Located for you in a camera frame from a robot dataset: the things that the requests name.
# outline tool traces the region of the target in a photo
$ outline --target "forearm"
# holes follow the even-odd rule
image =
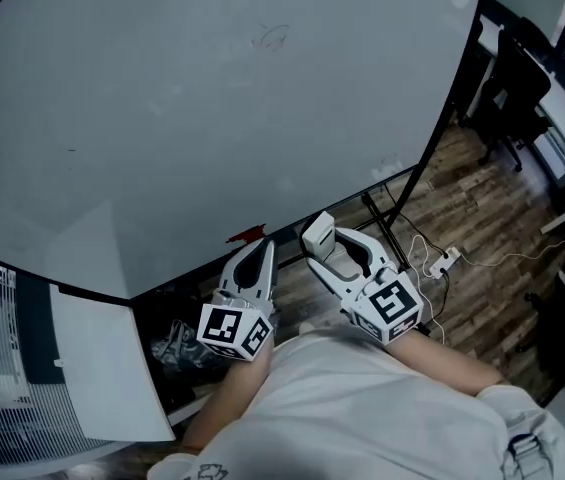
[[[500,372],[491,365],[445,347],[416,331],[409,331],[387,345],[386,350],[409,368],[467,395],[475,396],[483,389],[504,381]]]
[[[199,453],[224,427],[239,419],[269,375],[273,337],[262,346],[255,361],[236,361],[224,380],[189,425],[180,450]]]

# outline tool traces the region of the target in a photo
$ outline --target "black chair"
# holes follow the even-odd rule
[[[547,131],[550,121],[540,117],[535,107],[549,92],[551,81],[542,68],[524,51],[506,30],[498,36],[498,57],[493,74],[482,87],[478,116],[481,135],[486,135],[488,148],[480,165],[486,164],[498,141],[515,159],[516,171],[522,162],[511,140],[533,142]]]
[[[551,42],[530,20],[520,18],[511,32],[513,39],[542,64],[553,54]]]

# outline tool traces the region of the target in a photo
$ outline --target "red object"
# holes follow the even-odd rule
[[[252,228],[247,229],[246,231],[242,231],[242,233],[238,233],[235,236],[229,238],[226,243],[231,242],[239,242],[240,240],[244,240],[247,244],[251,242],[255,242],[260,238],[264,238],[266,235],[264,234],[264,226],[266,224],[260,224],[259,226],[253,226]]]

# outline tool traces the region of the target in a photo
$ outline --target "extension cord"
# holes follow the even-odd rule
[[[442,277],[442,270],[448,272],[451,266],[458,261],[460,258],[460,251],[455,247],[450,247],[447,249],[446,254],[440,256],[437,261],[431,265],[429,272],[435,279],[440,279]]]

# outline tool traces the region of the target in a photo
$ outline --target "floor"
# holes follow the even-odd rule
[[[456,246],[472,262],[496,263],[505,254],[539,254],[555,236],[543,236],[540,227],[555,217],[548,196],[548,182],[531,155],[522,151],[524,170],[513,171],[505,151],[495,151],[491,162],[479,167],[484,146],[469,129],[450,124],[429,166],[405,206],[404,213],[440,247]],[[408,176],[393,180],[389,188],[398,197]],[[392,206],[384,188],[372,191],[384,211]],[[359,198],[332,211],[336,223],[353,227],[368,220],[369,210]],[[398,218],[392,228],[405,252],[415,232]],[[384,242],[377,225],[365,230]],[[295,254],[296,244],[281,249],[281,259]],[[415,243],[412,263],[421,269],[425,251]],[[510,257],[495,268],[456,263],[450,273],[450,289],[444,312],[437,319],[445,330],[448,346],[478,357],[499,368],[513,384],[526,389],[544,404],[559,389],[558,381],[540,371],[536,349],[516,353],[515,347],[532,333],[537,322],[525,292],[542,296],[553,289],[554,277],[565,261],[565,247],[548,251],[537,261]],[[434,313],[441,309],[445,282],[424,279],[423,292]],[[277,339],[297,333],[303,321],[316,326],[343,322],[338,301],[311,274],[304,261],[279,273],[274,301],[281,311]],[[442,331],[430,326],[434,339]],[[174,443],[136,444],[103,460],[78,466],[49,479],[143,478],[160,458],[173,453]]]

